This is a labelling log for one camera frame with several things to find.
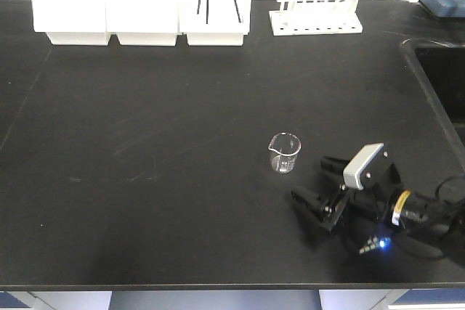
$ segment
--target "cable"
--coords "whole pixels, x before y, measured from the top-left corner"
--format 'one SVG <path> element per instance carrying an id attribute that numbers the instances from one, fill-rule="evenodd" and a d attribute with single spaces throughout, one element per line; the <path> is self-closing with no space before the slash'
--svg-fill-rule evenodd
<path id="1" fill-rule="evenodd" d="M 434 190 L 434 197 L 436 198 L 436 200 L 439 200 L 440 199 L 440 190 L 442 188 L 442 186 L 450 181 L 453 181 L 454 179 L 464 179 L 465 180 L 465 174 L 455 174 L 453 176 L 450 176 L 446 179 L 444 179 L 442 182 L 440 182 L 437 186 L 436 186 L 436 189 Z"/>
<path id="2" fill-rule="evenodd" d="M 459 175 L 453 175 L 453 176 L 449 176 L 448 178 L 444 179 L 443 181 L 441 181 L 435 188 L 434 190 L 434 196 L 435 196 L 435 199 L 436 200 L 440 200 L 440 190 L 441 188 L 448 182 L 454 180 L 454 179 L 464 179 L 465 180 L 465 174 L 459 174 Z M 426 260 L 429 260 L 429 261 L 438 261 L 440 259 L 443 259 L 446 257 L 446 255 L 444 253 L 442 253 L 441 256 L 435 256 L 435 257 L 428 257 L 428 256 L 422 256 L 422 255 L 419 255 L 417 253 L 414 253 L 412 252 L 411 250 L 409 250 L 408 248 L 406 248 L 405 246 L 402 246 L 400 243 L 399 243 L 399 237 L 402 237 L 402 236 L 408 236 L 414 232 L 419 232 L 421 231 L 422 229 L 430 226 L 431 224 L 435 223 L 438 219 L 441 219 L 443 218 L 444 216 L 447 216 L 448 214 L 451 214 L 453 213 L 455 210 L 461 208 L 461 206 L 465 205 L 465 198 L 462 199 L 462 200 L 459 200 L 457 201 L 456 203 L 453 203 L 451 204 L 449 207 L 447 207 L 443 212 L 440 212 L 436 215 L 434 215 L 433 217 L 430 217 L 427 221 L 423 222 L 423 223 L 419 223 L 417 225 L 415 225 L 414 227 L 411 227 L 409 229 L 405 229 L 393 236 L 391 236 L 391 240 L 393 241 L 393 243 L 399 247 L 401 250 L 403 250 L 404 252 L 406 252 L 408 255 L 410 256 L 413 256 L 413 257 L 416 257 L 416 258 L 421 258 L 421 259 L 426 259 Z M 405 228 L 405 224 L 404 222 L 402 221 L 402 219 L 400 220 L 401 224 L 403 225 L 403 227 Z"/>

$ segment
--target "small glass beaker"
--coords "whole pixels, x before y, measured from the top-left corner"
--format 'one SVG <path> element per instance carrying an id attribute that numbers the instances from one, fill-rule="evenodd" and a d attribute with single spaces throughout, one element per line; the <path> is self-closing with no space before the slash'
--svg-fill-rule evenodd
<path id="1" fill-rule="evenodd" d="M 302 144 L 300 140 L 288 132 L 276 134 L 268 145 L 271 151 L 270 162 L 273 170 L 280 174 L 292 171 Z"/>

